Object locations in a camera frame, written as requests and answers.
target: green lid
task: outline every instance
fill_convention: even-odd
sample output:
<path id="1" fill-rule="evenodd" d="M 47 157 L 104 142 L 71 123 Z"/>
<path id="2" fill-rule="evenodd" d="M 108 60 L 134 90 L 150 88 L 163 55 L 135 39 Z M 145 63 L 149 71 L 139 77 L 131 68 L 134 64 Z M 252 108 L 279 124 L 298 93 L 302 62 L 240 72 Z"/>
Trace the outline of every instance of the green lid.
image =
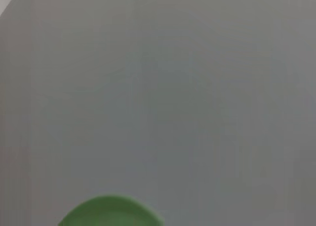
<path id="1" fill-rule="evenodd" d="M 136 200 L 109 195 L 75 207 L 58 226 L 163 226 L 163 222 Z"/>

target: green object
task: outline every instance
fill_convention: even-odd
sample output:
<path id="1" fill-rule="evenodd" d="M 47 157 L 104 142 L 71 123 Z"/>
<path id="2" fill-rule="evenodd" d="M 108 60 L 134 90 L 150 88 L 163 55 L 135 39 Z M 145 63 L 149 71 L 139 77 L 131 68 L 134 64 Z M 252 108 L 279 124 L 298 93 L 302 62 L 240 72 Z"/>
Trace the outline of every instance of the green object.
<path id="1" fill-rule="evenodd" d="M 163 226 L 163 222 L 136 200 L 109 195 L 75 207 L 58 226 Z"/>

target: green plate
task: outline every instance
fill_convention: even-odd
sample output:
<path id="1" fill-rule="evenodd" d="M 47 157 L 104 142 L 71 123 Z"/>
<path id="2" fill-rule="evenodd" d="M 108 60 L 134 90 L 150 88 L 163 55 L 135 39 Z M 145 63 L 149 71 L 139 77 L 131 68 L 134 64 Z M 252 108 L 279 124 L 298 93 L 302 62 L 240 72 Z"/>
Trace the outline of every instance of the green plate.
<path id="1" fill-rule="evenodd" d="M 58 226 L 163 226 L 163 222 L 136 200 L 110 195 L 80 204 Z"/>

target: gray surface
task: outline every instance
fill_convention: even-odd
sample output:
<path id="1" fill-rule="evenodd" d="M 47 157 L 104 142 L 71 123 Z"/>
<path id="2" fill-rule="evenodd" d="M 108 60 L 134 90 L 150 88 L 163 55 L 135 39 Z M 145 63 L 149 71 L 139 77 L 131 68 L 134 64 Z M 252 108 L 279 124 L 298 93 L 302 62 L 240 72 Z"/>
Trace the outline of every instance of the gray surface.
<path id="1" fill-rule="evenodd" d="M 315 224 L 315 2 L 13 2 L 3 225 L 113 192 L 168 226 Z"/>

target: gray wall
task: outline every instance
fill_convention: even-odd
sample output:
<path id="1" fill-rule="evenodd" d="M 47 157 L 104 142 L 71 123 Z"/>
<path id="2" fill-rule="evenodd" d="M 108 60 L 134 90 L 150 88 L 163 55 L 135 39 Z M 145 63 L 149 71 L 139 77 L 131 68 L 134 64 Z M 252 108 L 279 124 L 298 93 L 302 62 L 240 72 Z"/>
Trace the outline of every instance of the gray wall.
<path id="1" fill-rule="evenodd" d="M 170 226 L 315 223 L 315 0 L 13 2 L 4 225 L 114 192 Z"/>

